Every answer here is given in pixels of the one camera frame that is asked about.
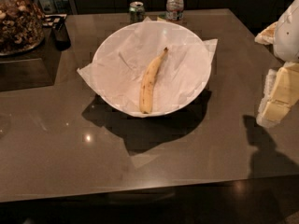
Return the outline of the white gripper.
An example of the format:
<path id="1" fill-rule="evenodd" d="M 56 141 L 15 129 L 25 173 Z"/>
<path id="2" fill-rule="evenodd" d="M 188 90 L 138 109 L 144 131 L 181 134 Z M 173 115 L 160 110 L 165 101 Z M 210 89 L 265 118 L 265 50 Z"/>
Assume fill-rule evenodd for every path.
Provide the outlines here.
<path id="1" fill-rule="evenodd" d="M 299 101 L 299 0 L 294 0 L 278 19 L 254 41 L 272 45 L 274 54 L 285 61 L 278 70 L 270 69 L 265 78 L 263 99 L 256 122 L 265 128 L 278 125 Z"/>

